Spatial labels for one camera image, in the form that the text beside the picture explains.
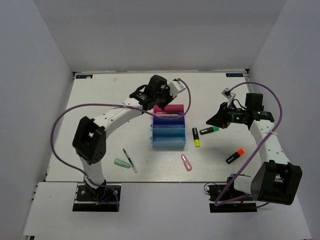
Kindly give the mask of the blue pen refill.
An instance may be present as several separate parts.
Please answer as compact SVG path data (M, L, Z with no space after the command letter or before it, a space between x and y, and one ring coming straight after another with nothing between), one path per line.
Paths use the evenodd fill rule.
M173 118L177 118L177 117L181 117L181 115L178 114L157 114L157 117L164 117L164 118L168 118L168 117L173 117Z

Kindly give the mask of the green pen refill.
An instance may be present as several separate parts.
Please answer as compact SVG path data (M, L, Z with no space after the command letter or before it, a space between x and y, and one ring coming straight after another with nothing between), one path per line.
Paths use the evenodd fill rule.
M130 165L131 165L131 168L133 169L133 172L136 174L138 172L136 166L134 165L132 159L130 158L129 154L127 153L127 151L123 148L122 149L123 153L125 154L126 158L128 159Z

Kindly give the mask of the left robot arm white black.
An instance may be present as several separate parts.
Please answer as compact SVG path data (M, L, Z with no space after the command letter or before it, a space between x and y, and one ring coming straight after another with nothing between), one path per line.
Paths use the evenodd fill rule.
M107 184L102 172L101 160L107 152L107 138L143 111L157 106L164 109L185 87L179 80L167 82L160 75L153 75L148 84L141 85L119 106L94 118L80 119L72 146L79 156L85 176L88 193L99 200L105 196Z

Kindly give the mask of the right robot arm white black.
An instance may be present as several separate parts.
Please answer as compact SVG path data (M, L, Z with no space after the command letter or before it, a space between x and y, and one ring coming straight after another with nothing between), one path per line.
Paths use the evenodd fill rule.
M218 112L206 124L220 129L226 129L231 123L246 125L257 145L252 155L259 154L261 166L254 176L243 175L248 165L246 162L238 173L232 174L215 199L215 206L228 203L223 200L225 194L231 201L251 197L259 202L291 205L303 172L285 155L275 133L275 119L271 112L264 110L263 95L246 94L245 106L239 108L234 105L234 93L225 90L223 95L227 101L220 105Z

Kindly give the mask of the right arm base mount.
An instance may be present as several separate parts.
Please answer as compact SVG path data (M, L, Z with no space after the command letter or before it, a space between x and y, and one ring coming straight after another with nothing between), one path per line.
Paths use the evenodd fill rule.
M203 186L204 193L208 195L209 211L211 214L222 213L256 213L258 211L256 202L250 197L239 198L244 196L245 193L234 189L234 184L228 188L224 195L220 198L218 203L227 201L234 198L239 198L234 201L229 201L225 204L216 206L215 201L232 179L233 174L229 176L225 183L222 182L208 182Z

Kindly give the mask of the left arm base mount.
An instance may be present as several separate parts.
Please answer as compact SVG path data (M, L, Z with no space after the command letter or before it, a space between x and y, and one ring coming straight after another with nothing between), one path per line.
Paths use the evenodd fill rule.
M94 195L84 184L78 184L73 201L73 212L118 212L121 199L121 188L119 184L111 185L117 193L110 188L103 188Z

